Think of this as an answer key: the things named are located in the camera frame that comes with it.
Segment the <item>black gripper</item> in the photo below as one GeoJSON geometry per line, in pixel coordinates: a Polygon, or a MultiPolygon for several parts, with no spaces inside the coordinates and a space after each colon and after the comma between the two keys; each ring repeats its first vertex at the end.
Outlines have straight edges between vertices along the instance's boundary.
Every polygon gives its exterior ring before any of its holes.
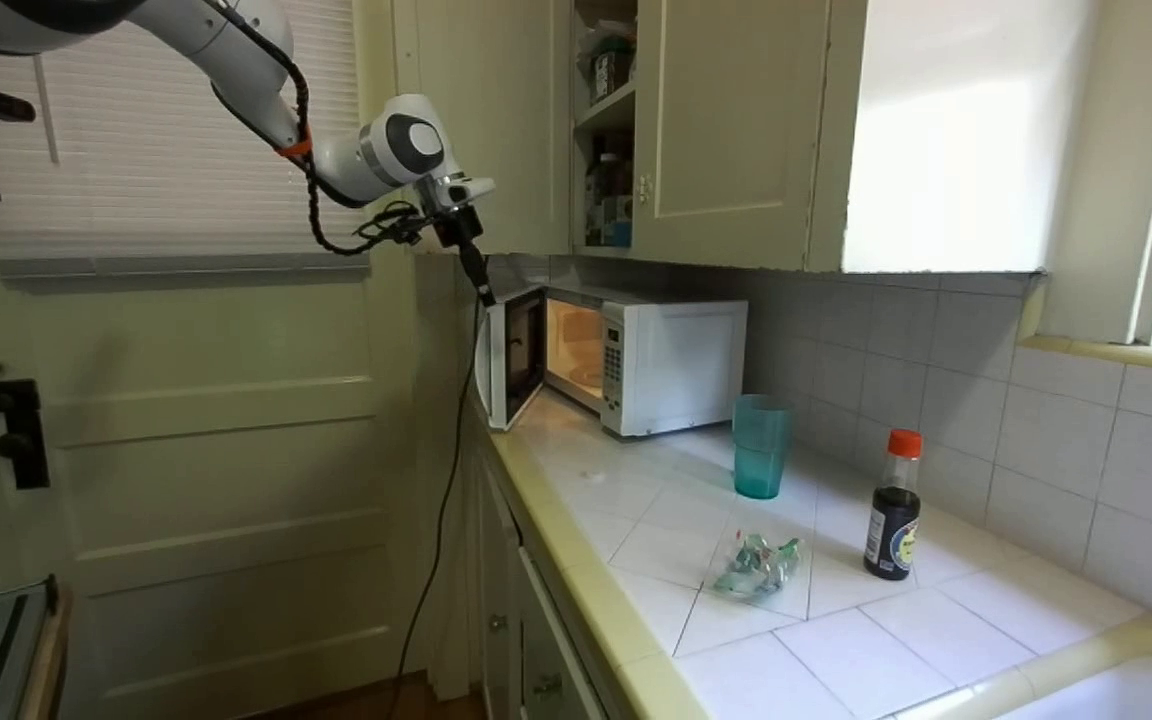
{"type": "Polygon", "coordinates": [[[445,249],[459,252],[459,265],[464,265],[468,282],[477,285],[477,299],[484,308],[490,308],[495,291],[489,285],[489,268],[484,268],[484,255],[477,249],[477,237],[484,233],[484,223],[478,223],[478,216],[477,216],[477,207],[459,186],[446,187],[446,201],[435,207],[430,227],[435,227],[445,249]]]}

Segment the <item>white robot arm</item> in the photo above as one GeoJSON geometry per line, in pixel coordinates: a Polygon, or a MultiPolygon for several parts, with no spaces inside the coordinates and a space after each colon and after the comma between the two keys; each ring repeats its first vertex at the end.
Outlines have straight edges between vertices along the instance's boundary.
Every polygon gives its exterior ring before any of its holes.
{"type": "Polygon", "coordinates": [[[477,195],[426,97],[392,97],[357,135],[314,139],[307,79],[275,0],[0,0],[0,56],[38,56],[134,24],[208,77],[210,97],[307,186],[307,227],[333,255],[414,243],[423,227],[459,252],[484,308],[495,304],[477,195]]]}

